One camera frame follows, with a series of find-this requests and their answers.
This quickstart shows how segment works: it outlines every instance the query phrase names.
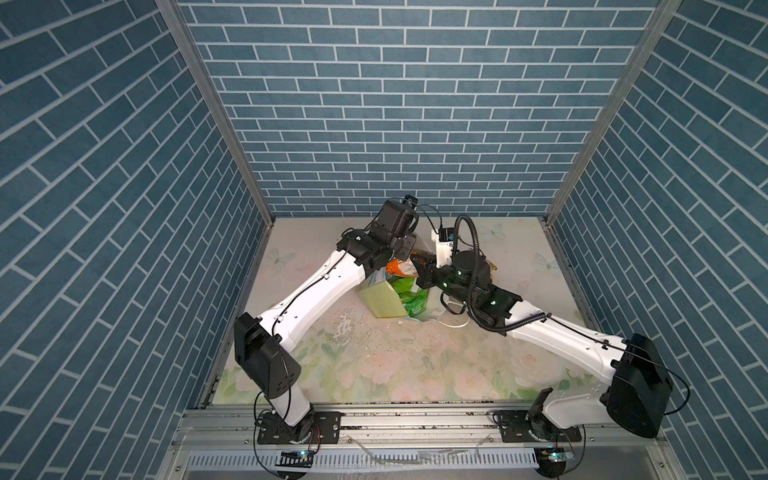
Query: white cable tray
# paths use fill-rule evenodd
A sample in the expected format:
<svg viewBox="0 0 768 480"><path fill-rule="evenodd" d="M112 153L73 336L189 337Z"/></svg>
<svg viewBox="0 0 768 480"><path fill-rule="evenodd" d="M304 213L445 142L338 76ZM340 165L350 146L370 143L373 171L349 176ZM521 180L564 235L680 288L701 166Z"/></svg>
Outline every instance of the white cable tray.
<svg viewBox="0 0 768 480"><path fill-rule="evenodd" d="M434 470L434 469L494 469L494 468L538 468L534 449L521 447L502 447L492 452L475 449L370 449L378 461L362 449L320 450L315 455L312 472L390 472L395 470ZM259 450L261 462L274 469L275 461L282 449ZM283 464L292 463L285 458ZM190 454L188 471L252 471L261 467L250 450L206 450ZM305 471L305 468L280 467L282 471Z"/></svg>

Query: floral tabletop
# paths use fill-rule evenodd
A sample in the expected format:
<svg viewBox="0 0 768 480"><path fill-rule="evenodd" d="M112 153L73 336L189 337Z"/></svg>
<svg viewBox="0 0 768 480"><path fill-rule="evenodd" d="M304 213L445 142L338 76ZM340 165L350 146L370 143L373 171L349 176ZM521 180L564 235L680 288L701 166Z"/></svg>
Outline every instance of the floral tabletop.
<svg viewBox="0 0 768 480"><path fill-rule="evenodd" d="M498 267L494 284L584 324L537 219L473 220L481 248ZM344 229L366 223L278 219L246 311L256 316L281 301L317 270ZM426 242L429 228L422 221L416 229ZM439 320L461 325L467 317L445 313ZM292 355L302 366L299 384L311 402L530 400L547 386L569 389L592 381L581 368L538 346L472 322L452 329L433 321L377 319L356 289L312 325ZM230 351L214 404L252 403L258 391Z"/></svg>

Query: cable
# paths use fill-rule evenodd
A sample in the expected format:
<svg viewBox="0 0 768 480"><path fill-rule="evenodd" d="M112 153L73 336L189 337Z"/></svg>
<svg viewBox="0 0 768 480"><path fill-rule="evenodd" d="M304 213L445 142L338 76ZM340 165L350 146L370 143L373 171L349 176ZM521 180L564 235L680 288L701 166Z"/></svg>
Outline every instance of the cable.
<svg viewBox="0 0 768 480"><path fill-rule="evenodd" d="M686 381L683 379L683 377L679 376L678 374L676 374L676 373L675 373L675 372L673 372L672 370L668 369L666 366L664 366L664 365L661 365L660 363L656 363L656 362L654 362L653 360L649 360L649 359L645 358L644 356L640 356L640 355L638 355L638 354L636 354L636 353L632 353L632 352L628 351L627 349L621 349L621 348L619 348L619 347L617 347L617 346L613 346L613 345L611 345L611 344L610 344L610 343L609 343L607 340L603 340L603 341L601 342L601 341L599 341L599 340L597 340L597 339L594 339L594 338L590 337L590 336L589 336L589 335L587 335L586 333L583 333L583 332L579 332L578 330L576 330L576 329L574 329L574 328L571 328L570 326L568 326L568 325L565 325L565 324L563 324L562 322L558 322L558 321L557 321L556 319L554 319L554 318L552 318L551 320L552 320L553 322L557 323L559 326L562 326L562 327L564 327L564 328L567 328L567 329L569 329L570 331L572 331L572 332L574 332L574 333L577 333L577 334L579 334L579 335L583 336L584 338L588 338L588 339L592 340L592 341L593 341L593 342L595 342L595 343L598 343L598 344L600 344L600 345L602 345L602 346L605 346L605 347L608 347L608 348L612 348L612 349L614 349L614 350L618 350L619 352L629 353L630 355L632 355L632 356L635 356L635 357L637 357L638 359L642 359L642 360L645 360L646 362L650 363L651 365L655 365L655 366L659 367L660 369L663 369L663 370L665 370L667 373L671 373L672 375L674 375L675 377L677 377L677 379L678 379L678 380L680 380L680 381L683 383L683 385L685 385L685 389L686 389L685 400L684 400L684 401L683 401L683 403L681 403L681 404L680 404L680 406L679 406L679 407L677 407L675 410L672 410L671 412L664 412L664 415L665 415L665 416L666 416L666 415L672 415L673 413L678 413L680 410L682 410L683 408L685 408L685 405L687 405L687 404L688 404L688 401L690 400L690 385L688 385L688 382L686 382Z"/></svg>
<svg viewBox="0 0 768 480"><path fill-rule="evenodd" d="M447 326L448 328L452 328L452 329L460 329L460 328L463 328L463 327L465 327L465 326L467 326L467 325L469 324L469 319L467 319L467 321L466 321L466 322L464 322L464 323L462 323L461 325L449 325L449 324L447 324L447 323L441 322L441 321L440 321L440 320L438 320L438 319L433 319L432 321L433 321L433 322L437 322L437 323L439 323L440 325L445 325L445 326Z"/></svg>
<svg viewBox="0 0 768 480"><path fill-rule="evenodd" d="M440 210L438 210L437 207L435 207L434 205L430 205L430 204L423 204L423 205L424 205L424 207L429 207L429 208L433 209L435 211L435 213L438 214L438 216L440 217L440 228L442 228L442 214L440 213Z"/></svg>
<svg viewBox="0 0 768 480"><path fill-rule="evenodd" d="M288 378L288 364L286 363L286 357L283 356L283 351L280 350L280 359L283 360L283 366L286 369L286 378ZM288 412L290 412L290 401L291 401L291 391L293 390L293 386L288 387L288 406L286 407L286 414L283 415L283 423L285 423L286 419L288 418Z"/></svg>
<svg viewBox="0 0 768 480"><path fill-rule="evenodd" d="M461 315L462 313L464 313L464 310L467 309L467 304L465 303L464 305L462 305L461 310L459 310L458 312L454 312L453 309L450 306L448 306L448 304L445 302L445 299L443 298L444 296L445 296L445 292L440 293L440 303L442 303L445 309L448 310L452 315Z"/></svg>
<svg viewBox="0 0 768 480"><path fill-rule="evenodd" d="M463 238L459 237L458 241L466 245L467 247L471 247L472 245L470 243L466 243ZM485 253L483 253L482 248L480 249L480 254L485 257Z"/></svg>
<svg viewBox="0 0 768 480"><path fill-rule="evenodd" d="M302 293L306 292L307 290L309 290L313 286L315 286L318 283L320 283L321 280L325 280L326 276L329 275L331 273L331 271L333 271L334 268L336 268L336 265L338 265L342 260L344 260L344 257L346 257L346 250L344 250L344 254L336 261L336 263L334 263L328 269L327 272L325 272L323 275L319 276L317 278L317 280L315 280L314 282L312 282L309 285L305 286L300 292L298 292L296 295L293 296L293 298L288 302L288 304L285 306L283 311L280 312L280 315L278 315L276 317L275 322L272 324L272 336L275 336L275 325L277 325L278 323L282 322L281 318L283 317L283 315L285 315L285 312L290 308L290 306L293 305L293 302L295 302L296 299L299 298Z"/></svg>
<svg viewBox="0 0 768 480"><path fill-rule="evenodd" d="M576 468L578 468L579 465L584 461L584 455L587 453L587 428L583 425L581 426L581 441L584 442L584 444L581 446L581 457L579 457L578 462L576 462L576 465L569 468L565 472L562 472L560 476L563 476L565 474L573 472ZM565 438L568 440L568 444L571 446L571 451L574 453L574 457L576 456L576 451L574 450L574 445L571 443L571 439L568 438L568 434L565 433L565 430L562 431L563 435L565 435Z"/></svg>
<svg viewBox="0 0 768 480"><path fill-rule="evenodd" d="M283 477L280 476L280 474L277 473L277 471L273 472L272 470L269 470L267 467L264 466L264 464L261 462L261 458L259 458L259 454L256 453L256 427L263 428L260 424L259 418L261 417L264 412L268 412L269 410L262 410L261 413L257 416L256 415L256 402L259 401L259 395L262 395L263 392L259 392L256 395L256 398L253 400L253 441L251 442L251 445L253 446L253 456L256 457L256 461L261 465L261 468L264 469L265 472L269 473L270 475L280 478L280 480L285 480Z"/></svg>
<svg viewBox="0 0 768 480"><path fill-rule="evenodd" d="M437 229L435 228L435 224L434 224L434 223L432 223L432 218L430 218L430 217L429 217L429 214L426 212L426 210L424 210L424 209L422 208L422 206L421 206L421 205L419 205L419 204L416 204L416 208L419 208L419 209L421 209L421 211L424 213L424 216L425 216L425 217L427 217L427 220L429 220L429 224L430 224L430 225L432 225L432 230L433 230L435 233L438 233L438 232L437 232Z"/></svg>
<svg viewBox="0 0 768 480"><path fill-rule="evenodd" d="M480 240L478 240L478 231L475 228L475 224L472 222L472 219L469 218L467 215L459 215L456 217L456 222L453 227L453 257L458 252L458 229L460 228L462 221L467 224L467 227L469 227L469 233L472 235L472 250L475 253L475 262L472 265L472 272L469 275L469 285L467 285L467 314L469 315L469 318L473 319L475 323L478 324L478 326L484 330L488 330L489 332L495 332L495 333L502 333L502 332L509 332L511 330L520 328L521 326L528 325L529 323L533 323L537 320L546 319L548 317L551 317L551 313L536 313L535 315L531 315L530 317L526 319L519 320L518 322L512 323L510 325L506 326L491 326L491 324L494 323L494 320L490 317L487 317L483 312L478 312L475 310L475 304L477 303L477 293L475 292L475 286L477 285L478 281L478 270L480 270L480 263L482 262L480 257Z"/></svg>
<svg viewBox="0 0 768 480"><path fill-rule="evenodd" d="M315 425L317 427L317 450L315 450L315 455L317 455L320 452L320 425Z"/></svg>

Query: white robot arm segment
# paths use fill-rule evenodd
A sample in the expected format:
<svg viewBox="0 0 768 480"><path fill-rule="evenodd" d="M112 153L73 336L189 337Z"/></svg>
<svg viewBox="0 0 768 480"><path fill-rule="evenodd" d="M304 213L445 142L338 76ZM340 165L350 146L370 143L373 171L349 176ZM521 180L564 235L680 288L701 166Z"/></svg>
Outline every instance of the white robot arm segment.
<svg viewBox="0 0 768 480"><path fill-rule="evenodd" d="M542 313L543 310L527 300L523 300L522 302L517 302L509 312L511 315L505 321L507 325L528 318L536 313ZM621 345L621 341L623 340L619 336L606 335L595 330L590 330L559 317L553 318L560 323L568 325L572 329L579 330L582 333L595 338L599 342L608 340L614 345ZM557 356L575 363L587 371L587 373L594 375L597 380L608 385L613 381L614 373L616 372L616 369L611 366L611 361L618 361L623 355L622 352L616 349L602 349L597 343L549 320L523 325L512 330L510 335L516 339L534 343Z"/></svg>
<svg viewBox="0 0 768 480"><path fill-rule="evenodd" d="M280 335L280 345L291 353L315 320L365 279L366 271L355 264L355 257L337 250L282 302L261 313L261 326Z"/></svg>

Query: plastic wrapper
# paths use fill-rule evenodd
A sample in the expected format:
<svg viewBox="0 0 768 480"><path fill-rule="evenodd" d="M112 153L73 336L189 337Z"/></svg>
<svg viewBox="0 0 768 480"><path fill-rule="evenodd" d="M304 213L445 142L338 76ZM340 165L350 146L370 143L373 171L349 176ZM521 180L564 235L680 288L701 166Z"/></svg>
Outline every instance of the plastic wrapper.
<svg viewBox="0 0 768 480"><path fill-rule="evenodd" d="M386 264L386 272L393 276L410 276L413 278L419 276L411 259L400 260L395 258Z"/></svg>
<svg viewBox="0 0 768 480"><path fill-rule="evenodd" d="M416 317L426 308L429 290L422 290L416 285L416 279L407 276L394 276L387 280L395 293L400 297L400 303L408 312L408 316Z"/></svg>

